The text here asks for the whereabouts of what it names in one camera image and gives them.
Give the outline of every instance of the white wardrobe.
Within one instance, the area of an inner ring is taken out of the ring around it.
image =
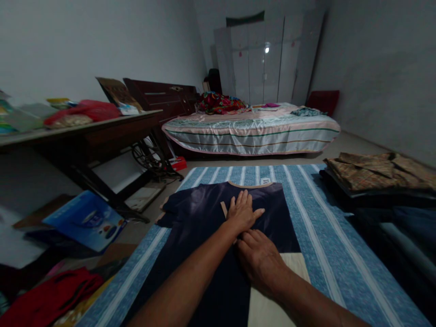
[[[323,12],[215,30],[224,95],[252,104],[306,102]]]

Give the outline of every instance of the wooden table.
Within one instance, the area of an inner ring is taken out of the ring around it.
[[[145,146],[143,139],[153,137],[153,129],[159,124],[157,115],[161,112],[162,110],[151,110],[83,126],[1,136],[0,153],[31,146],[82,189],[89,189],[106,198],[125,218],[136,218],[148,223],[149,219],[130,209],[125,200],[151,179],[151,172],[146,171],[115,193],[93,172],[89,164],[113,159],[132,144]],[[168,159],[164,158],[165,164],[171,170]]]

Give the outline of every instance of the bedspread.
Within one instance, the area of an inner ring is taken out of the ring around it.
[[[162,126],[183,148],[207,154],[257,156],[323,151],[340,133],[339,124],[319,115],[298,117],[291,104],[277,111],[254,109],[236,115],[177,117]]]

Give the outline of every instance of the wooden headboard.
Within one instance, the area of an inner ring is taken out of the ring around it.
[[[163,110],[158,116],[159,128],[154,130],[154,134],[165,156],[172,157],[161,127],[173,118],[195,113],[194,105],[199,97],[195,86],[145,82],[128,78],[123,80],[130,94],[143,110]]]

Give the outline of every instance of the hand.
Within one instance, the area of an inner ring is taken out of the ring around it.
[[[250,229],[242,233],[242,240],[237,240],[236,245],[242,267],[254,286],[269,297],[277,297],[293,272],[274,243],[261,231]]]
[[[264,212],[265,209],[257,209],[253,212],[253,198],[245,190],[239,193],[236,203],[235,197],[232,197],[226,219],[240,234],[249,230]]]

